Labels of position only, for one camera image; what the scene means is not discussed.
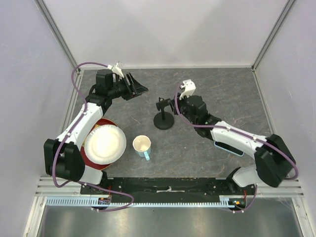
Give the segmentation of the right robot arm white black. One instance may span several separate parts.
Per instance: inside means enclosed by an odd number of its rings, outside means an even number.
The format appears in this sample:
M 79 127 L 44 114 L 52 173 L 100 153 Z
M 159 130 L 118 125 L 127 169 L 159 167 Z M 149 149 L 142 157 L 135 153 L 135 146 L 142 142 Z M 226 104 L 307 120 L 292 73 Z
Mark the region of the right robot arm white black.
M 226 182 L 227 191 L 238 194 L 245 186 L 264 182 L 278 187 L 294 171 L 292 179 L 298 176 L 296 161 L 282 138 L 276 134 L 269 137 L 256 135 L 235 128 L 211 115 L 200 96 L 184 96 L 177 93 L 175 113 L 193 126 L 198 135 L 214 141 L 214 144 L 228 152 L 241 156 L 247 154 L 255 160 L 254 165 L 237 168 Z

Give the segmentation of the phone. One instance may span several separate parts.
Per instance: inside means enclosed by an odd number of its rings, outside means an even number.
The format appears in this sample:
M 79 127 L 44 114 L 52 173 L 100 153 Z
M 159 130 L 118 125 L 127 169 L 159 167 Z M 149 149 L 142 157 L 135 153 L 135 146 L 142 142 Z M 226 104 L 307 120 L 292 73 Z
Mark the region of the phone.
M 241 151 L 241 150 L 238 150 L 237 148 L 234 148 L 228 144 L 225 144 L 225 143 L 222 143 L 222 142 L 217 142 L 217 141 L 214 141 L 214 146 L 217 147 L 217 148 L 220 148 L 228 153 L 231 153 L 233 155 L 236 155 L 238 157 L 241 157 L 244 155 L 244 152 Z

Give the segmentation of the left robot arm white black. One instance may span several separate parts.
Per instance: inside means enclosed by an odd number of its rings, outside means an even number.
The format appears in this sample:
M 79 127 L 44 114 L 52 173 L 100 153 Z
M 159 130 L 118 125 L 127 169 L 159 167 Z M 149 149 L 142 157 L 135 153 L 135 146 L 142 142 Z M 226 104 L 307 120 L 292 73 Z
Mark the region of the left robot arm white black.
M 132 74 L 114 73 L 109 69 L 99 70 L 96 83 L 84 97 L 83 106 L 66 130 L 56 139 L 44 143 L 45 171 L 53 179 L 62 178 L 67 183 L 90 183 L 97 194 L 108 190 L 108 181 L 101 170 L 87 166 L 81 156 L 82 144 L 95 123 L 102 118 L 112 101 L 133 99 L 148 88 L 141 85 Z

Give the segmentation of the black phone stand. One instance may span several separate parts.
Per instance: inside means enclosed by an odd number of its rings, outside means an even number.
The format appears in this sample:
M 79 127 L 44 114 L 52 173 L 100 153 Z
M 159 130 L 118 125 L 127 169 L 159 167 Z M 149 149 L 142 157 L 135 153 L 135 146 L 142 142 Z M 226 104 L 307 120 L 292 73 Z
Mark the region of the black phone stand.
M 164 110 L 167 106 L 171 106 L 170 99 L 163 99 L 160 97 L 156 103 L 156 108 L 159 113 L 154 117 L 154 125 L 160 130 L 170 129 L 174 125 L 173 115 Z

